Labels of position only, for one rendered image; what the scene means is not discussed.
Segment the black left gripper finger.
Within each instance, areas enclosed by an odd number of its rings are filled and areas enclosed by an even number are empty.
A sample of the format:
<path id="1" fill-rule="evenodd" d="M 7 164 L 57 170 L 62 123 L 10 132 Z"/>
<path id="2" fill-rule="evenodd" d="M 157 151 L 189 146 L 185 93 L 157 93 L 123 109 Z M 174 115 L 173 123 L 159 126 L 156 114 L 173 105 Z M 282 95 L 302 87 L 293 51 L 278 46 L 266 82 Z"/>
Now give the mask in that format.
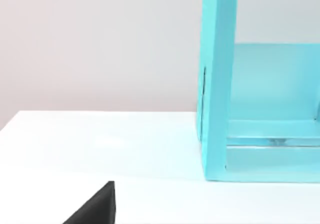
<path id="1" fill-rule="evenodd" d="M 115 182 L 108 181 L 63 224 L 115 224 Z"/>

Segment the light blue rack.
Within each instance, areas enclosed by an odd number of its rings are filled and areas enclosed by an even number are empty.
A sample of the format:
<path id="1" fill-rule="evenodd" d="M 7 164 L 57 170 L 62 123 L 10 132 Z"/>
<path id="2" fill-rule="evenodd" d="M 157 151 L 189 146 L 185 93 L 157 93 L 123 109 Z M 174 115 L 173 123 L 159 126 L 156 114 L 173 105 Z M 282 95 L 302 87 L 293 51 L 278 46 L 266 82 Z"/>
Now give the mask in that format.
<path id="1" fill-rule="evenodd" d="M 202 0 L 196 133 L 208 181 L 320 183 L 320 43 L 235 42 Z"/>

